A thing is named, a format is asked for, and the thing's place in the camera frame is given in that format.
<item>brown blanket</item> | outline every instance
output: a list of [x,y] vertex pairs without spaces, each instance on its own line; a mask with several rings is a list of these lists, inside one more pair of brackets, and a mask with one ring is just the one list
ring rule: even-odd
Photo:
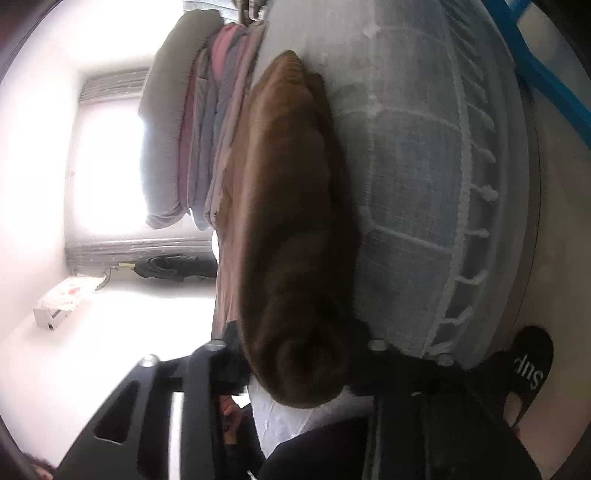
[[251,92],[229,155],[214,335],[237,320],[267,391],[285,405],[319,405],[349,371],[360,237],[322,78],[292,51]]

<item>tissue box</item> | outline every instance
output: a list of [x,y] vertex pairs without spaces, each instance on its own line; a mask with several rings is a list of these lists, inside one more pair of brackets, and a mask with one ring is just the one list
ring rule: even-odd
[[37,326],[54,330],[105,280],[104,277],[68,277],[33,307]]

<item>hair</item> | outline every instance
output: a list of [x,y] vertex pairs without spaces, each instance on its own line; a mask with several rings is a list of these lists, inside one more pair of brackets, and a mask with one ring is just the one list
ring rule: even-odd
[[40,468],[43,468],[50,475],[56,474],[56,468],[52,464],[50,464],[47,460],[33,457],[33,455],[31,455],[29,453],[25,453],[24,455],[25,455],[25,457],[27,457],[27,460],[29,460],[30,464],[32,464],[34,466],[38,466]]

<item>slipper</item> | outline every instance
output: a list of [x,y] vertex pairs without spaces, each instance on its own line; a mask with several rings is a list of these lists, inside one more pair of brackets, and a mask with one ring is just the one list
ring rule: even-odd
[[515,421],[517,425],[548,378],[554,359],[554,344],[548,332],[530,325],[517,333],[507,354],[513,360],[509,387],[521,400]]

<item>tiled floor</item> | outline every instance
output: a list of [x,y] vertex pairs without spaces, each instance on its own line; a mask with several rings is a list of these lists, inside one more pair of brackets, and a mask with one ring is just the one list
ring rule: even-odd
[[[529,11],[520,27],[538,58],[590,105],[591,82],[543,15]],[[534,100],[540,229],[515,330],[542,325],[554,339],[548,380],[520,423],[524,445],[549,479],[591,421],[591,151],[546,98],[534,92]]]

